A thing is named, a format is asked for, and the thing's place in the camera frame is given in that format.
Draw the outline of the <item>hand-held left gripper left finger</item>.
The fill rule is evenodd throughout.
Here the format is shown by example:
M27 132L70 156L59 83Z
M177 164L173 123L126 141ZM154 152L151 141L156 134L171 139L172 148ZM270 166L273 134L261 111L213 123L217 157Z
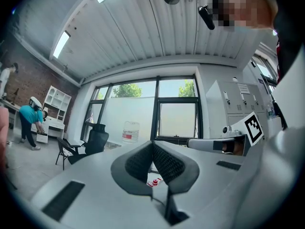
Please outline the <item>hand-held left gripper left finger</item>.
M148 196L131 195L113 180L111 165L138 144L87 156L42 186L31 199L43 210L66 186L75 181L84 187L58 221L71 229L166 229L168 222Z

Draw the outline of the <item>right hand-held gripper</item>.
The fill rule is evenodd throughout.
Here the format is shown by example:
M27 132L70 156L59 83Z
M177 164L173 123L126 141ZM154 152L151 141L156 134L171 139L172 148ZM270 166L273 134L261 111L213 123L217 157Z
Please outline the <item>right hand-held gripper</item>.
M259 143L264 132L255 112L239 120L237 123L223 128L222 138L219 139L188 139L187 147L199 151L240 154L246 156L249 149Z

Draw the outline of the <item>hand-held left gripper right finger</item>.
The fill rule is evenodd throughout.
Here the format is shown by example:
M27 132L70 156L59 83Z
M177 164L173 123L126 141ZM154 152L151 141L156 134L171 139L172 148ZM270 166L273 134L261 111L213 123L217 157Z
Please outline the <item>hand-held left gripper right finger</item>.
M233 229L257 172L257 150L246 157L198 151L164 141L153 161L168 186L165 219L180 229Z

